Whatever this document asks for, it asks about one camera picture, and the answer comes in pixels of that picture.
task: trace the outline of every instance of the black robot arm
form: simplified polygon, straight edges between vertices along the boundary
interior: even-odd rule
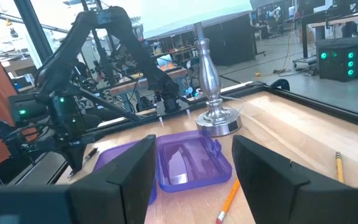
[[[85,11],[77,15],[61,46],[39,69],[36,82],[37,86],[41,87],[40,95],[65,90],[70,80],[71,69],[76,64],[76,56],[91,29],[106,29],[109,35],[121,40],[138,63],[139,70],[147,78],[150,90],[159,92],[163,98],[176,97],[178,85],[155,66],[150,55],[134,35],[131,20],[121,7]]]

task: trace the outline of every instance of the purple container lid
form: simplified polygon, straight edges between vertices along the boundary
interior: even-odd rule
[[[157,178],[162,190],[177,192],[226,182],[232,167],[218,140],[187,131],[157,138]]]
[[[127,151],[130,147],[134,146],[137,142],[138,141],[130,142],[130,143],[123,144],[123,145],[103,151],[100,154],[98,161],[96,161],[96,165],[93,168],[93,172],[100,169],[102,166],[106,165],[108,162],[112,161],[117,156],[121,155],[123,152]],[[157,186],[156,186],[155,180],[154,180],[152,193],[150,195],[149,205],[151,205],[156,198],[157,198]]]

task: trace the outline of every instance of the gray concrete floor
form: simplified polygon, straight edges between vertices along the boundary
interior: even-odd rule
[[[290,57],[287,57],[289,46],[291,47],[290,53],[288,54]],[[296,73],[292,61],[302,57],[302,45],[299,43],[289,45],[288,36],[269,40],[258,40],[257,48],[259,52],[266,51],[266,57],[257,55],[255,61],[239,63],[231,65],[230,67],[218,67],[219,74],[239,82],[252,80],[262,81],[267,84],[279,78],[286,78],[290,82],[291,90],[294,93],[358,112],[358,80],[342,83],[333,80],[321,80],[318,76],[307,77],[303,73],[287,77],[271,75],[265,78],[256,78],[256,72],[271,74],[273,69],[282,69],[286,58],[287,63],[284,68],[291,69],[291,72],[283,75]],[[314,44],[310,44],[308,47],[310,54],[315,53],[313,48]],[[306,65],[302,64],[298,64],[298,67],[307,68]],[[221,80],[224,87],[236,84],[224,78]]]

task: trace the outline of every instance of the pencil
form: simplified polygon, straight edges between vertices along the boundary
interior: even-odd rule
[[[340,152],[336,152],[335,154],[335,161],[336,161],[336,173],[338,176],[338,181],[340,183],[345,183],[343,178],[343,165],[342,165],[342,155]]]
[[[223,222],[224,216],[226,215],[227,211],[229,210],[230,204],[233,201],[233,198],[237,192],[237,189],[240,187],[239,179],[236,180],[236,182],[233,185],[233,188],[230,191],[229,196],[227,197],[226,201],[224,202],[222,211],[219,213],[216,224],[221,224]]]

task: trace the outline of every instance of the wooden board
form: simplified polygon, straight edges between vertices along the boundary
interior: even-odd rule
[[[183,78],[184,76],[186,76],[186,74],[187,74],[187,70],[185,68],[182,68],[180,70],[176,70],[173,72],[168,72],[168,75],[173,80],[176,78]],[[136,85],[136,88],[140,88],[140,87],[148,86],[149,84],[147,83],[147,80],[139,80],[139,82],[137,82],[137,83],[133,82],[133,83],[128,83],[128,84],[125,84],[122,86],[114,87],[110,90],[110,93],[113,95],[119,95],[119,94],[124,93],[129,90],[132,91],[135,88],[135,85]]]
[[[335,152],[341,151],[345,182],[352,187],[358,187],[358,126],[266,92],[245,96],[242,99],[243,127],[234,134],[217,138],[223,146],[223,154],[233,167],[232,137],[241,134],[334,179]],[[225,105],[240,107],[237,101],[230,101]],[[163,122],[163,126],[156,122],[110,135],[90,145],[86,153],[93,147],[98,147],[101,152],[139,140],[147,134],[161,136],[194,130],[196,117],[204,111],[205,109],[202,109],[192,112],[190,116],[168,119]],[[95,155],[70,181],[67,175],[71,169],[68,168],[58,184],[69,184],[91,173],[98,155]],[[157,199],[148,207],[145,223],[215,223],[236,178],[233,169],[232,178],[223,184],[173,194],[163,192],[158,187]],[[241,189],[237,192],[224,223],[255,223]]]
[[[328,25],[344,24],[344,23],[352,22],[352,21],[358,21],[358,12],[348,15],[348,16],[341,17],[339,19],[328,21]],[[310,26],[313,28],[319,27],[319,26],[325,26],[325,25],[327,25],[326,22],[317,22],[317,23],[310,24]]]

